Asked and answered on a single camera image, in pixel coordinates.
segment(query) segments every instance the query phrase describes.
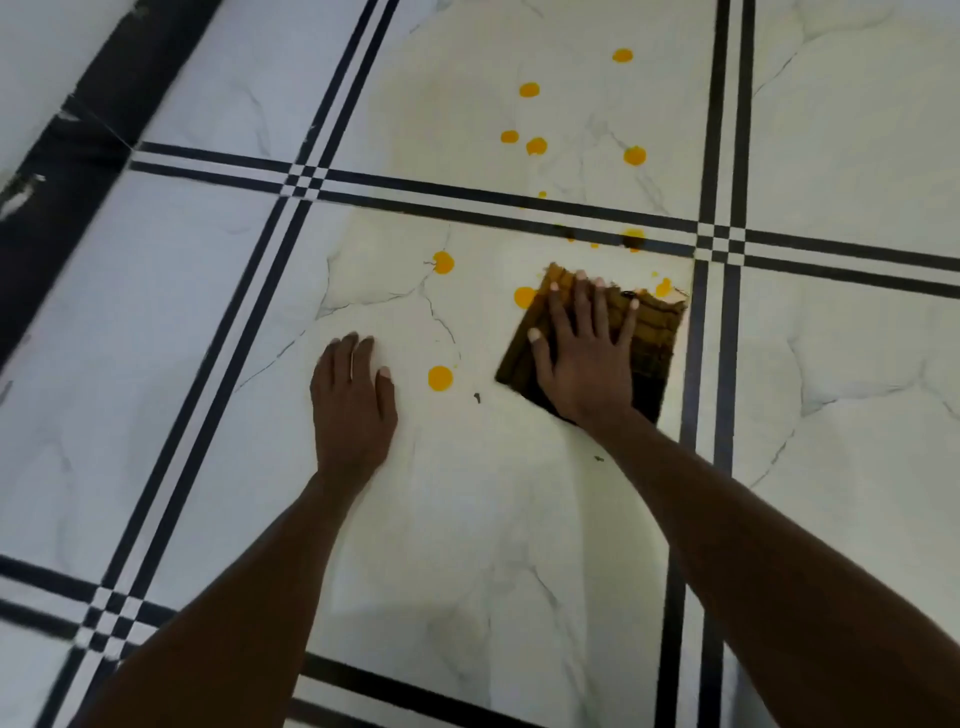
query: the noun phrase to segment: floor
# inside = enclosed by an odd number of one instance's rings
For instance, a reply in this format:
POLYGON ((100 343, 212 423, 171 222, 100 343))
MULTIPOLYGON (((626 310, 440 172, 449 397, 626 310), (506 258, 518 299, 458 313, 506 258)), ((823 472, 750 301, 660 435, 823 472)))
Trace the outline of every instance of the floor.
POLYGON ((493 382, 551 261, 689 295, 659 427, 960 639, 958 99, 948 0, 226 0, 0 376, 0 726, 296 496, 353 329, 401 425, 288 724, 769 725, 612 462, 493 382))

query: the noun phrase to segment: hand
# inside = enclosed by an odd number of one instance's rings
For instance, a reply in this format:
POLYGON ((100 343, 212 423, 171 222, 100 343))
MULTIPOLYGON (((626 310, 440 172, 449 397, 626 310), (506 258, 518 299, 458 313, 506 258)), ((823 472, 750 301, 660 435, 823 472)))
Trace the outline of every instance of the hand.
POLYGON ((317 473, 324 488, 341 491, 347 505, 387 459, 396 430, 390 370, 382 367, 374 384, 370 377, 373 338, 357 345, 358 338, 354 332, 343 341, 331 341, 310 381, 317 473))
POLYGON ((587 296, 587 276, 577 271, 573 303, 577 318, 574 335, 570 320, 560 303, 559 288, 550 284, 549 305, 557 331, 557 364, 550 361, 550 348, 537 328, 527 334, 533 346, 540 389, 557 411, 573 420, 587 433, 596 435, 605 424, 616 421, 632 407, 630 342, 636 327, 639 302, 630 301, 619 338, 610 338, 607 299, 603 279, 597 279, 593 306, 587 296))

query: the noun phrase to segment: black and white border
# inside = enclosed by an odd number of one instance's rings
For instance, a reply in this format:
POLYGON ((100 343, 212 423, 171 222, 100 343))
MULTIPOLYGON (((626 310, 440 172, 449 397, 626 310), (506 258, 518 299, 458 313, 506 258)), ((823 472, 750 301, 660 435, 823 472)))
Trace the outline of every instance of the black and white border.
MULTIPOLYGON (((253 340, 316 201, 370 207, 694 260, 681 442, 732 470, 740 278, 743 267, 960 298, 960 258, 822 240, 748 226, 756 0, 717 0, 699 219, 380 177, 333 167, 349 119, 399 0, 366 0, 314 123, 290 162, 143 143, 130 168, 146 174, 276 195, 180 412, 99 584, 0 555, 0 579, 56 595, 57 609, 0 597, 0 619, 70 643, 38 728, 63 725, 122 659, 175 614, 145 600, 253 340)), ((718 728, 729 710, 733 664, 716 623, 673 558, 667 574, 656 728, 718 728)), ((311 686, 364 695, 443 724, 523 721, 308 654, 289 717, 307 725, 367 726, 311 698, 311 686)))

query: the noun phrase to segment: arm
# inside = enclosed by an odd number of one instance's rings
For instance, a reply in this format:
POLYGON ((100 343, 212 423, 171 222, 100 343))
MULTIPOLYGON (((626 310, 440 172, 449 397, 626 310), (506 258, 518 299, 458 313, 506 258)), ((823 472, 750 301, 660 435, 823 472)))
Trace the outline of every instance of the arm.
POLYGON ((310 383, 317 473, 240 558, 133 653, 78 728, 283 723, 337 531, 396 428, 394 385, 386 369, 371 381, 372 349, 371 338, 357 346, 355 333, 330 342, 310 383))
POLYGON ((540 332, 530 331, 540 386, 630 478, 780 726, 960 724, 960 647, 632 409, 636 314, 614 344, 605 299, 598 294, 591 305, 586 289, 578 274, 576 335, 551 294, 556 366, 540 332))

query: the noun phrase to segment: person's left arm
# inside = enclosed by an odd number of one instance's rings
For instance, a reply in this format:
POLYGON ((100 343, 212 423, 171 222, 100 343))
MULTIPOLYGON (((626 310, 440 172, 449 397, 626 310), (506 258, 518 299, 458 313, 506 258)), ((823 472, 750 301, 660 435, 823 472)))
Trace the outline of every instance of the person's left arm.
POLYGON ((337 532, 396 429, 390 373, 371 381, 373 340, 357 339, 331 341, 314 371, 319 468, 303 493, 124 662, 75 728, 283 723, 337 532))

